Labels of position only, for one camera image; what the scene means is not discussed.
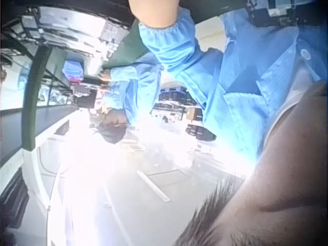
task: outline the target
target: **black hair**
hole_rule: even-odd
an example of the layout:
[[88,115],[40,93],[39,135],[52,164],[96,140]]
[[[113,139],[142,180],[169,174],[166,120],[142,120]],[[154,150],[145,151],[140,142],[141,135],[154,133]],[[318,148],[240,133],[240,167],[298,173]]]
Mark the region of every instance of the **black hair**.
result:
[[114,125],[109,124],[104,127],[99,126],[97,127],[97,129],[106,142],[116,144],[124,138],[125,133],[127,131],[127,126],[120,125],[116,127]]
[[231,176],[219,185],[208,197],[200,210],[196,209],[194,216],[184,232],[179,236],[174,246],[215,246],[213,225],[219,214],[234,196],[243,180]]

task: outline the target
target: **skin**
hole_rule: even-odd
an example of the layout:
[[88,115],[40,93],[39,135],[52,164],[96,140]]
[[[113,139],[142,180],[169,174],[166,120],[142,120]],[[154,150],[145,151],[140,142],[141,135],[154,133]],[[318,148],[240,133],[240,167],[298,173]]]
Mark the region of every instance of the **skin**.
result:
[[127,125],[128,124],[128,118],[125,114],[124,109],[111,109],[102,120],[101,124],[108,125],[112,124],[116,127]]
[[[129,2],[149,27],[165,28],[177,19],[178,1]],[[275,245],[313,245],[318,233],[326,232],[325,92],[322,86],[310,88],[275,126],[255,172],[215,221],[219,245],[232,245],[231,236],[242,233]]]
[[110,69],[105,69],[99,72],[98,78],[109,84],[112,81]]

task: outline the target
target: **forearm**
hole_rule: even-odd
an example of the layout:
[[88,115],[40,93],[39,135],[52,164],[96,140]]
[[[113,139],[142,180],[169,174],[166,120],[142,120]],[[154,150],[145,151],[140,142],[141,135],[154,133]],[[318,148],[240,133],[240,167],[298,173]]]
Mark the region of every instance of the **forearm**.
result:
[[110,76],[111,81],[129,81],[137,79],[137,71],[134,66],[112,68]]
[[152,28],[173,25],[178,16],[179,0],[129,0],[132,13]]
[[220,69],[222,52],[202,52],[195,38],[195,24],[187,9],[179,8],[176,23],[165,29],[139,25],[145,46],[156,55],[166,70],[188,88],[199,105],[205,106],[215,71]]

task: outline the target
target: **equipment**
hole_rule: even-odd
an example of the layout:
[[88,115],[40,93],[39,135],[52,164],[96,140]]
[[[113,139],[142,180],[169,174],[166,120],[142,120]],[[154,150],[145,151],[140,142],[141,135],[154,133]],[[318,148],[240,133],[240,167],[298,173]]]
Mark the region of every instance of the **equipment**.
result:
[[70,82],[80,82],[83,80],[83,67],[77,61],[66,60],[62,72]]
[[202,121],[203,120],[202,110],[199,109],[199,108],[188,108],[188,110],[187,110],[187,119]]
[[325,15],[316,0],[247,0],[246,7],[257,27],[319,25]]
[[51,45],[108,60],[129,33],[129,26],[109,17],[65,8],[35,6],[27,8],[19,22],[7,31],[22,43]]
[[197,140],[211,142],[216,139],[216,135],[204,127],[188,124],[186,133],[195,136]]

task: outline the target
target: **blue sleeve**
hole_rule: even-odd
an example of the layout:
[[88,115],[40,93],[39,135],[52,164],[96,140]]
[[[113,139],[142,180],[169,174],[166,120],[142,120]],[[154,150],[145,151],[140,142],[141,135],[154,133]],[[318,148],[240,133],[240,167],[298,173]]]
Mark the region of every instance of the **blue sleeve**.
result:
[[165,29],[139,24],[140,36],[167,71],[187,87],[191,96],[205,108],[216,70],[220,69],[223,53],[216,49],[200,50],[195,38],[195,24],[187,9],[179,9],[176,23]]
[[136,124],[142,114],[149,114],[155,105],[160,90],[161,65],[135,63],[124,73],[124,80],[129,79],[125,95],[125,105],[129,123]]
[[112,68],[110,72],[112,81],[129,81],[138,76],[135,66]]
[[102,97],[101,103],[106,108],[120,109],[119,85],[111,86],[110,90]]

